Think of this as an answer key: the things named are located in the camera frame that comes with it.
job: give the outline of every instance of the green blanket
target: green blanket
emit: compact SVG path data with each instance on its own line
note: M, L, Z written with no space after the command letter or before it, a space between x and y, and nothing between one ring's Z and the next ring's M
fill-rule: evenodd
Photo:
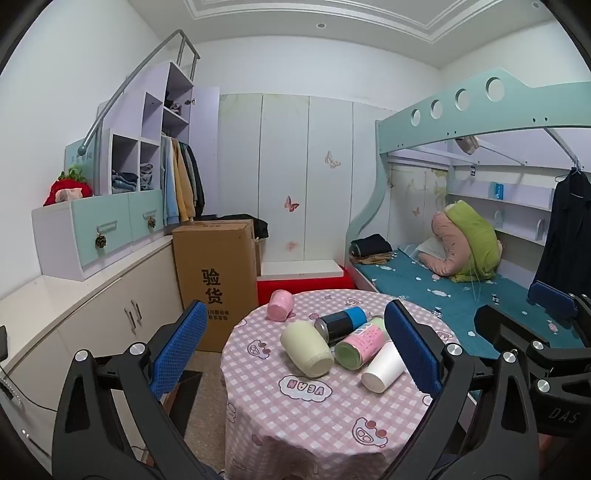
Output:
M449 206L445 213L464 234L472 250L466 266L451 279L463 282L493 278L501 261L495 229L463 200Z

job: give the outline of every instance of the folded clothes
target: folded clothes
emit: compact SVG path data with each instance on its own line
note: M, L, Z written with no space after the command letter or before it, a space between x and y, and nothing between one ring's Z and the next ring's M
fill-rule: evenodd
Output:
M139 189L152 190L152 170L153 166L150 163L142 163L139 166Z
M384 254L392 251L392 246L379 233L366 238L359 238L351 242L349 252L357 258L369 257L370 255Z
M135 192L135 185L130 185L121 180L112 180L111 186L117 189L125 190L126 192Z
M390 260L396 257L395 253L388 252L386 254L370 255L368 257L354 257L352 254L349 255L349 259L352 263L358 263L361 265L385 265Z
M122 171L120 174L126 181L136 185L138 183L138 176L135 173Z
M117 187L111 187L112 193L129 193L129 190L118 189Z

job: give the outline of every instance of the label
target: label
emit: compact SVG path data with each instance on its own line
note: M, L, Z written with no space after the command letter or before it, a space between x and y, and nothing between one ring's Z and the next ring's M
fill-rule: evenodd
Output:
M380 327L373 323L364 323L343 341L355 347L361 357L361 363L364 364L379 352L386 340L386 335Z

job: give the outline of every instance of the dark jacket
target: dark jacket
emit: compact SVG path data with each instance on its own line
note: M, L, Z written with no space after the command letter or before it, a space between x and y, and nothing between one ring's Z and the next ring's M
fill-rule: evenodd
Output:
M534 281L591 296L591 184L572 170L556 185L544 253Z

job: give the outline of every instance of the white wall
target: white wall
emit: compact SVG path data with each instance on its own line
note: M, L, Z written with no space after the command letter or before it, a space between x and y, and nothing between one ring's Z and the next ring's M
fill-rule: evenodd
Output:
M158 43L125 0L54 0L14 51L0 75L0 298L40 275L31 210L62 171L64 147Z
M495 40L441 70L451 87L478 73L501 67L531 87L591 80L589 68L557 21Z
M196 45L196 83L228 93L349 100L399 111L441 89L439 70L396 53L307 37L248 37Z

